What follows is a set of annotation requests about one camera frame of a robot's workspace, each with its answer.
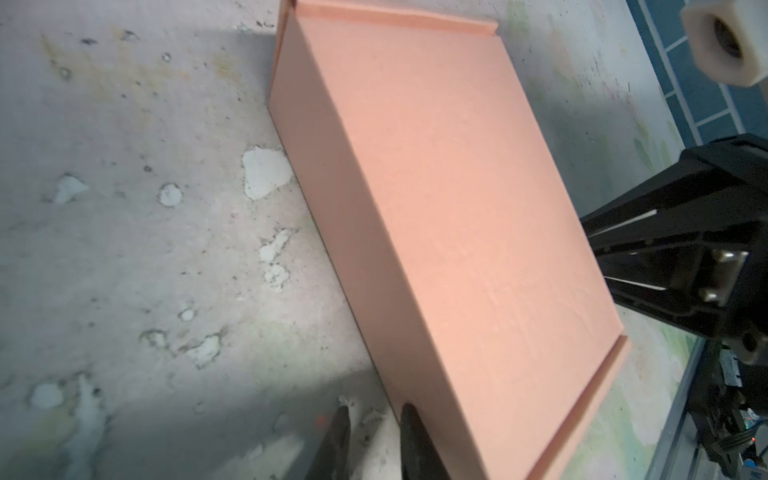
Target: concrete floor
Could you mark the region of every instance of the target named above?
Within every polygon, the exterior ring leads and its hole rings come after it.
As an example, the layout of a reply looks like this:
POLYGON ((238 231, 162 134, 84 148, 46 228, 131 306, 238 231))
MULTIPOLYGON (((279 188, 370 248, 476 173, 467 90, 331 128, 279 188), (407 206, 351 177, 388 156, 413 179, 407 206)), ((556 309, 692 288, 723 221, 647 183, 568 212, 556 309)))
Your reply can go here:
MULTIPOLYGON (((626 5, 422 3, 502 19, 580 213, 677 156, 626 5)), ((340 403, 353 478, 399 474, 396 422, 266 111, 276 11, 0 2, 0 479, 302 478, 340 403)), ((605 411, 632 423, 598 423, 640 438, 637 459, 682 370, 671 337, 628 325, 617 389, 660 398, 625 408, 617 390, 605 411)), ((573 475, 591 471, 577 457, 573 475)))

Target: tile grout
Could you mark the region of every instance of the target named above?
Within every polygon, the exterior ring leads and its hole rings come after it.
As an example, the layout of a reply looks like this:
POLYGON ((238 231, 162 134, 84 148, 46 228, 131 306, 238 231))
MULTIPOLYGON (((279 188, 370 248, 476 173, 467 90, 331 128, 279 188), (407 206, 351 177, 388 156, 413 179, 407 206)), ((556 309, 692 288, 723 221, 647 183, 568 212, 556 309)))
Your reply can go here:
POLYGON ((682 38, 678 38, 677 40, 673 41, 668 47, 664 49, 665 52, 669 52, 669 50, 672 50, 673 48, 677 47, 678 45, 682 45, 683 42, 688 40, 688 35, 683 35, 682 38))
POLYGON ((725 110, 723 110, 723 111, 719 111, 719 112, 717 112, 717 113, 716 113, 716 114, 714 114, 714 115, 710 115, 709 117, 707 117, 707 118, 704 118, 703 120, 699 120, 698 122, 696 122, 696 126, 697 126, 697 127, 700 127, 700 126, 702 126, 702 125, 704 125, 704 124, 708 124, 708 123, 710 123, 712 120, 717 120, 717 119, 718 119, 718 118, 720 118, 720 117, 725 117, 725 116, 726 116, 726 115, 728 115, 728 114, 731 114, 731 111, 730 111, 730 109, 729 109, 729 108, 726 108, 725 110))
POLYGON ((739 111, 736 109, 736 105, 733 103, 733 97, 730 95, 730 90, 728 90, 728 87, 725 84, 718 83, 717 86, 720 88, 720 93, 723 94, 725 105, 728 106, 727 110, 733 118, 733 124, 736 125, 736 132, 738 134, 746 133, 739 111))
POLYGON ((694 116, 690 112, 690 108, 688 107, 688 102, 683 96, 683 91, 680 89, 680 83, 677 81, 677 76, 675 75, 674 70, 672 69, 672 64, 670 63, 670 59, 667 56, 667 53, 664 51, 664 44, 661 41, 661 36, 659 35, 659 31, 656 29, 656 25, 654 24, 653 17, 650 16, 648 5, 645 3, 645 0, 637 0, 637 4, 640 6, 640 10, 641 12, 643 12, 645 21, 648 24, 648 30, 650 31, 650 36, 654 40, 654 45, 656 46, 656 49, 658 50, 659 55, 661 56, 661 63, 664 64, 664 69, 667 71, 667 75, 670 78, 670 83, 672 84, 673 91, 677 93, 677 99, 680 101, 680 108, 683 110, 683 116, 685 117, 685 121, 688 123, 688 127, 690 128, 691 134, 694 136, 694 141, 696 142, 696 145, 701 145, 703 142, 701 141, 701 135, 699 134, 699 129, 696 128, 696 125, 694 122, 694 116))

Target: pink box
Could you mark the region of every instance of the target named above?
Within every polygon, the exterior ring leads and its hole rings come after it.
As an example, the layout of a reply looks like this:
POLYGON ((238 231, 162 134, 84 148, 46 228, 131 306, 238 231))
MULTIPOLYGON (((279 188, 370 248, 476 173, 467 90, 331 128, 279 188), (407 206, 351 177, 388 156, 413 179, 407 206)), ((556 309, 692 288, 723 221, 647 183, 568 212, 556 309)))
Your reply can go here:
POLYGON ((270 113, 399 412, 559 478, 630 348, 495 22, 284 2, 270 113))

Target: black metal bracket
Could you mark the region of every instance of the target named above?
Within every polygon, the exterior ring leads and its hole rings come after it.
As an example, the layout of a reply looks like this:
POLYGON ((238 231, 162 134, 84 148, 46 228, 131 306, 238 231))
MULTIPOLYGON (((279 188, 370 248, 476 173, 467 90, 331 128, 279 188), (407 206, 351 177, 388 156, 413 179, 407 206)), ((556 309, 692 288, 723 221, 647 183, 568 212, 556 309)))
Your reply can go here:
MULTIPOLYGON (((339 407, 333 416, 306 480, 348 480, 349 408, 339 407)), ((450 480, 432 439, 413 404, 406 403, 400 416, 400 458, 403 480, 450 480)))
POLYGON ((688 148, 581 225, 615 303, 768 364, 768 141, 688 148))

